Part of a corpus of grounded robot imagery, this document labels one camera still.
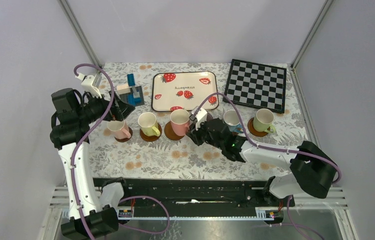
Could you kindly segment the blue mug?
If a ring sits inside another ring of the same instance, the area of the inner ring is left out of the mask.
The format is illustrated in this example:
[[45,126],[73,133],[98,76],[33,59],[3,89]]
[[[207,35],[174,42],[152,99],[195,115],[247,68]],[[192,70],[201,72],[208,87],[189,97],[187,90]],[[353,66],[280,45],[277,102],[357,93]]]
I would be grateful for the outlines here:
[[223,121],[233,133],[243,134],[243,128],[237,112],[234,109],[227,110],[223,114]]

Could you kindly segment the pink mug front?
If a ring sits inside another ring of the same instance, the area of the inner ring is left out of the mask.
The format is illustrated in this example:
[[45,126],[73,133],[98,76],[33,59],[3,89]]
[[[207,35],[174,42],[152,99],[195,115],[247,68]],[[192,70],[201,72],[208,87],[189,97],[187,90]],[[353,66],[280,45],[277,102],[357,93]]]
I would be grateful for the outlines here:
[[107,129],[110,130],[113,137],[118,139],[125,139],[130,137],[129,126],[125,120],[123,121],[110,121],[107,123]]

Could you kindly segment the pink mug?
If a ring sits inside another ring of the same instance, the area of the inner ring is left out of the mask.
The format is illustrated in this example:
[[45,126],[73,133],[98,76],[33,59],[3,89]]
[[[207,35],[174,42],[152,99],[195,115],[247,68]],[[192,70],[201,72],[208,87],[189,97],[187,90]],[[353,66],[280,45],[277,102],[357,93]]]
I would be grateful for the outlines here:
[[107,129],[110,130],[113,137],[118,139],[125,139],[130,137],[129,126],[125,120],[123,121],[110,121],[107,123]]
[[170,124],[177,136],[185,136],[190,125],[190,113],[185,109],[176,109],[170,114]]

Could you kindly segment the pink mug back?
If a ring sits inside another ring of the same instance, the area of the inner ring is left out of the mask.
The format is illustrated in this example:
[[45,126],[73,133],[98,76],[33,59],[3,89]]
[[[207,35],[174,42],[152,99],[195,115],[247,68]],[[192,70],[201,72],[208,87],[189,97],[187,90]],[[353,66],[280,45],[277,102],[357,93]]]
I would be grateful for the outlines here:
[[176,109],[170,114],[170,124],[177,136],[185,136],[190,125],[190,113],[185,109]]

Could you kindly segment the brown coaster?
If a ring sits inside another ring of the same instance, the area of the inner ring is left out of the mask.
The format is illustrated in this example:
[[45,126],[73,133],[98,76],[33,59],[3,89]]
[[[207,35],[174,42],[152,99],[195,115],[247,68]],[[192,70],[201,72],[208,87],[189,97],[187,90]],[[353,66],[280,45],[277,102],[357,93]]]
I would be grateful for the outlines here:
[[253,136],[256,136],[256,137],[265,137],[266,135],[269,134],[269,131],[271,130],[270,127],[268,127],[266,129],[266,131],[262,131],[262,132],[259,132],[257,131],[255,128],[254,128],[254,125],[253,125],[253,122],[254,122],[254,117],[250,118],[248,123],[247,123],[247,128],[248,128],[248,131],[253,135]]
[[140,137],[146,142],[154,142],[162,135],[162,127],[159,123],[150,127],[141,127],[139,130]]
[[168,139],[172,141],[179,141],[184,137],[184,136],[179,136],[174,132],[170,121],[164,127],[164,134]]

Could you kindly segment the dark walnut coaster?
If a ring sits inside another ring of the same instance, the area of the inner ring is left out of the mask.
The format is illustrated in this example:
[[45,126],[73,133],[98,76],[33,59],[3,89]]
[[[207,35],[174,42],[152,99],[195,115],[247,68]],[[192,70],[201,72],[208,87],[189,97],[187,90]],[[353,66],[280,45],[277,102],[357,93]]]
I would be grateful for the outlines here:
[[127,141],[129,141],[131,138],[132,138],[132,136],[133,136],[133,130],[129,127],[128,128],[129,129],[129,133],[130,133],[130,137],[126,137],[126,138],[122,138],[122,139],[119,139],[119,138],[116,138],[116,137],[114,137],[114,139],[117,141],[117,142],[120,142],[120,143],[124,143],[124,142],[127,142]]

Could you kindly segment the green mug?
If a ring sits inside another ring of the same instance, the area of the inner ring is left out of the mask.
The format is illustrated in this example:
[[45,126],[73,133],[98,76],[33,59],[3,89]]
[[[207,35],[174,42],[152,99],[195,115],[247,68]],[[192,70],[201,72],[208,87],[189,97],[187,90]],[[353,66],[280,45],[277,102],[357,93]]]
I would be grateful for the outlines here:
[[267,108],[259,109],[253,119],[253,128],[259,133],[275,134],[276,128],[273,125],[274,114]]

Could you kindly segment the yellow mug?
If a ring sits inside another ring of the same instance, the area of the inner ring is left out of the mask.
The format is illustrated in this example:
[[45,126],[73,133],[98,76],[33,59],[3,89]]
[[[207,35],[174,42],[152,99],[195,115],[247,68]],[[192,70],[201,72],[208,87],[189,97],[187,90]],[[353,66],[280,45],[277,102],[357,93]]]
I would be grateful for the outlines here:
[[138,125],[144,135],[147,137],[159,137],[161,131],[159,130],[159,124],[157,116],[152,112],[144,112],[138,117]]

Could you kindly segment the strawberry print serving tray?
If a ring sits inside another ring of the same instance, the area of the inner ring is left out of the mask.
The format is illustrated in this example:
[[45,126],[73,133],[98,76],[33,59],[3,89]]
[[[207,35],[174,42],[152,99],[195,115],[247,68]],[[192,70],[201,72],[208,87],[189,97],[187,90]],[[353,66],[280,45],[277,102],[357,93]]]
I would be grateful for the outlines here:
[[151,109],[172,112],[193,110],[202,102],[205,110],[219,106],[216,75],[211,71],[158,73],[152,80]]

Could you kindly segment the black white chessboard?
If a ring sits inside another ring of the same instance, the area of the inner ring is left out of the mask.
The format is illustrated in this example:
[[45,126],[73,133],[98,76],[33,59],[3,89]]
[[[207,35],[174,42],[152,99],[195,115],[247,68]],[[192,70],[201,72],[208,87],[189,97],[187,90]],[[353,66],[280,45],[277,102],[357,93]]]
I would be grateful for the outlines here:
[[286,88],[286,68],[233,59],[224,95],[236,105],[283,114]]

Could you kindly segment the grey purple mug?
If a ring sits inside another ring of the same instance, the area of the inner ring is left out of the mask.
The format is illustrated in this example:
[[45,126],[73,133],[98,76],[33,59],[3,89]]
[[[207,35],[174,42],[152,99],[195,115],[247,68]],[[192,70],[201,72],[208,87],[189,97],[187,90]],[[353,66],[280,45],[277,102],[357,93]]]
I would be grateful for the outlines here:
[[210,113],[207,113],[207,115],[206,115],[206,121],[208,122],[208,121],[211,121],[213,119],[214,119],[213,116]]

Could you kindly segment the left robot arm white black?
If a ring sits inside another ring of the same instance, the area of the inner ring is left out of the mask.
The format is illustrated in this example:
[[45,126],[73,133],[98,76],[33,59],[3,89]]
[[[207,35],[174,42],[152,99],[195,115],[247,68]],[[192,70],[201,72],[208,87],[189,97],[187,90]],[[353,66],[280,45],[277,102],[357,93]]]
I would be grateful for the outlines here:
[[51,117],[50,140],[58,150],[69,193],[69,222],[61,225],[61,232],[70,240],[93,240],[116,232],[119,222],[115,207],[126,205],[131,198],[128,189],[113,183],[101,203],[87,159],[89,134],[93,131],[90,124],[97,127],[102,121],[123,121],[135,106],[117,96],[106,100],[89,92],[84,95],[73,88],[51,94],[55,113]]

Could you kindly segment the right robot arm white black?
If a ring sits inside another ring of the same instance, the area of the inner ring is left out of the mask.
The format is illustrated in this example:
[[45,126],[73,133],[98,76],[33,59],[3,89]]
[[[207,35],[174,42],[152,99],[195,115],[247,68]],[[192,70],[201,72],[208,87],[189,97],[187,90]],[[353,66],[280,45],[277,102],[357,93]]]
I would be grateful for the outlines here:
[[262,199],[269,206],[299,193],[325,199],[335,176],[340,175],[339,167],[310,141],[305,140],[300,146],[293,147],[255,142],[232,133],[219,118],[192,123],[186,135],[198,146],[208,144],[220,149],[230,161],[256,161],[289,170],[289,174],[271,177],[267,181]]

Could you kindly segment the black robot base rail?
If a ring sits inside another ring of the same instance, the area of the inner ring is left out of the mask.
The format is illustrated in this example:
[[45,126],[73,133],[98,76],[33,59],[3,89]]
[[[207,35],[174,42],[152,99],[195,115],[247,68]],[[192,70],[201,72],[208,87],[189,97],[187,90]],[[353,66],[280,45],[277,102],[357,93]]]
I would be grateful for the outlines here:
[[256,208],[277,210],[295,207],[288,201],[265,195],[264,181],[117,178],[124,196],[150,196],[166,207],[171,217],[254,217]]

